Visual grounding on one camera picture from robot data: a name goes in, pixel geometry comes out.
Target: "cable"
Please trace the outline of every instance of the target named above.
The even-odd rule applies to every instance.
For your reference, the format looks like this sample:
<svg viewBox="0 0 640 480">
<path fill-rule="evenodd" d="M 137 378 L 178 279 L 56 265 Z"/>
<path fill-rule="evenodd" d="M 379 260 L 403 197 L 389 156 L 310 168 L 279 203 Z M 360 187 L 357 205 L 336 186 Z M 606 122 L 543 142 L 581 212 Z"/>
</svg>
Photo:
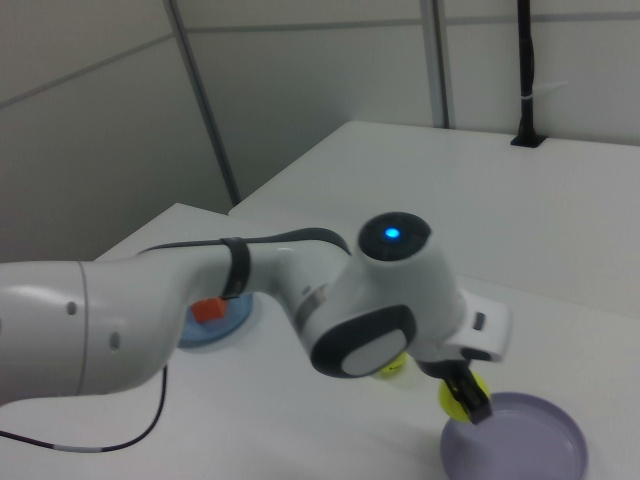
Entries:
<svg viewBox="0 0 640 480">
<path fill-rule="evenodd" d="M 144 432 L 142 432 L 133 440 L 129 440 L 128 442 L 119 443 L 118 445 L 111 445 L 109 447 L 74 447 L 71 445 L 56 445 L 55 443 L 43 442 L 41 440 L 36 440 L 29 437 L 23 437 L 22 435 L 17 435 L 15 433 L 4 432 L 2 430 L 0 430 L 0 437 L 9 438 L 17 442 L 28 443 L 36 447 L 48 448 L 50 450 L 57 450 L 59 452 L 104 453 L 104 452 L 113 452 L 116 450 L 122 450 L 124 448 L 130 447 L 140 442 L 147 435 L 149 435 L 151 431 L 155 428 L 156 424 L 158 423 L 158 420 L 160 419 L 160 415 L 162 415 L 162 409 L 164 408 L 164 400 L 167 395 L 167 375 L 168 375 L 168 368 L 165 365 L 165 367 L 162 369 L 162 390 L 160 391 L 160 402 L 158 404 L 158 410 L 156 411 L 156 415 L 153 418 L 153 421 Z"/>
</svg>

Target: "white wall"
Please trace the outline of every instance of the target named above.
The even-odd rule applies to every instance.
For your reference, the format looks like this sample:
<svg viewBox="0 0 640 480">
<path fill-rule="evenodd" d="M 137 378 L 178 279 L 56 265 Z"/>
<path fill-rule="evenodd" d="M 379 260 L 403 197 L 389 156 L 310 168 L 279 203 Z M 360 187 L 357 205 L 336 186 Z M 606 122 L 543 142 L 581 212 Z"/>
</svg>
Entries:
<svg viewBox="0 0 640 480">
<path fill-rule="evenodd" d="M 240 193 L 349 120 L 433 125 L 418 0 L 179 0 Z"/>
<path fill-rule="evenodd" d="M 0 2 L 0 261 L 91 259 L 231 202 L 159 0 Z"/>
<path fill-rule="evenodd" d="M 536 129 L 556 138 L 639 145 L 640 2 L 531 3 Z M 444 4 L 452 126 L 515 133 L 516 1 Z"/>
</svg>

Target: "black pole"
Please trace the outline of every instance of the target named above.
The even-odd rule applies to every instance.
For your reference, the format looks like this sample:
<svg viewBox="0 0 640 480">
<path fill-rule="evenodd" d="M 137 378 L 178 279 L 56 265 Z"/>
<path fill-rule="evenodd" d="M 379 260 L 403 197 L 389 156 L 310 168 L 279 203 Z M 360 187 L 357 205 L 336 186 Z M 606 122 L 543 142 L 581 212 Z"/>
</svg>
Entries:
<svg viewBox="0 0 640 480">
<path fill-rule="evenodd" d="M 533 39 L 531 38 L 531 9 L 529 0 L 518 0 L 518 38 L 520 42 L 520 126 L 511 145 L 536 148 L 545 138 L 533 127 Z"/>
</svg>

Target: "blue plate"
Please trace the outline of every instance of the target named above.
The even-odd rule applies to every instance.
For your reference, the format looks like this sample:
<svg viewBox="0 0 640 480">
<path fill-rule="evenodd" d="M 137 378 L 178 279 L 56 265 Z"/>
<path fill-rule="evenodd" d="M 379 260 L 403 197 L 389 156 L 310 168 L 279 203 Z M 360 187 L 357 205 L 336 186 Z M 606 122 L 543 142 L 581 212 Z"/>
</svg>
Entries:
<svg viewBox="0 0 640 480">
<path fill-rule="evenodd" d="M 253 295 L 240 295 L 227 301 L 223 318 L 198 323 L 189 308 L 178 343 L 180 348 L 200 347 L 229 335 L 247 319 L 253 309 Z"/>
</svg>

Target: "blue indicator light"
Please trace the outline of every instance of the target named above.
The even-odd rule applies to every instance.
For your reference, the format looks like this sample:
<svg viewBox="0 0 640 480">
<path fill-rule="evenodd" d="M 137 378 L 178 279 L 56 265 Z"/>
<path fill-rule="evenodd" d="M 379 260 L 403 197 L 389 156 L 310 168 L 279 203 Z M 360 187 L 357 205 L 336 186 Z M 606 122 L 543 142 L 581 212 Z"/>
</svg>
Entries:
<svg viewBox="0 0 640 480">
<path fill-rule="evenodd" d="M 384 235 L 387 238 L 396 239 L 400 236 L 400 230 L 397 228 L 389 227 L 384 231 Z"/>
</svg>

